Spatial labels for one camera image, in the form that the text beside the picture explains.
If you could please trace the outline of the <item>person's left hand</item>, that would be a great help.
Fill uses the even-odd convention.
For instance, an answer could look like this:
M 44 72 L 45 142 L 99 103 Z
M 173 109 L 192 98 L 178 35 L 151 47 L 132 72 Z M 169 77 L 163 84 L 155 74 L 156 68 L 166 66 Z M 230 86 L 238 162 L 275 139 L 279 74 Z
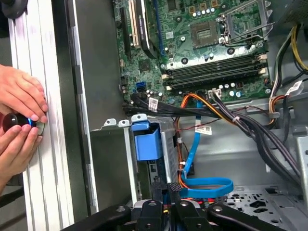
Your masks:
M 40 82 L 28 73 L 0 66 L 0 113 L 21 113 L 33 121 L 47 123 L 48 104 Z

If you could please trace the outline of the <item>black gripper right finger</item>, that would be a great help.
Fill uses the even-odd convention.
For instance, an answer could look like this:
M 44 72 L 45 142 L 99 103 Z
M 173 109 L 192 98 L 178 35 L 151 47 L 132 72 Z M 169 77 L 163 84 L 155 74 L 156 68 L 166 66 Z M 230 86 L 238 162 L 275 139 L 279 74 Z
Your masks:
M 281 231 L 275 225 L 247 215 L 224 204 L 216 203 L 203 211 L 192 201 L 180 197 L 181 186 L 169 183 L 171 226 L 175 231 Z

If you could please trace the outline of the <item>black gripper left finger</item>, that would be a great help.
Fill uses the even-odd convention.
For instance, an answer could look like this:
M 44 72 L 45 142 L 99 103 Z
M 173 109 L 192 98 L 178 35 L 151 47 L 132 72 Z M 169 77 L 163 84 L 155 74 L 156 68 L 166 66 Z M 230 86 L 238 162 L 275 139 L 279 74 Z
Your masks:
M 137 201 L 133 207 L 113 205 L 64 228 L 64 231 L 162 231 L 164 195 L 167 185 L 154 182 L 152 198 Z

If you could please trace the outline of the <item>person's right hand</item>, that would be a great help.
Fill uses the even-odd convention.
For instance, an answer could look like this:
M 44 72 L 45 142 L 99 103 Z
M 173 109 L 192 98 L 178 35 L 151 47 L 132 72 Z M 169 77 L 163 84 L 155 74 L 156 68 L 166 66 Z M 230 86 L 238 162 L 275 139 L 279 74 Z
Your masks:
M 13 126 L 0 133 L 0 191 L 3 192 L 8 181 L 22 173 L 39 144 L 42 136 L 38 128 L 30 125 Z

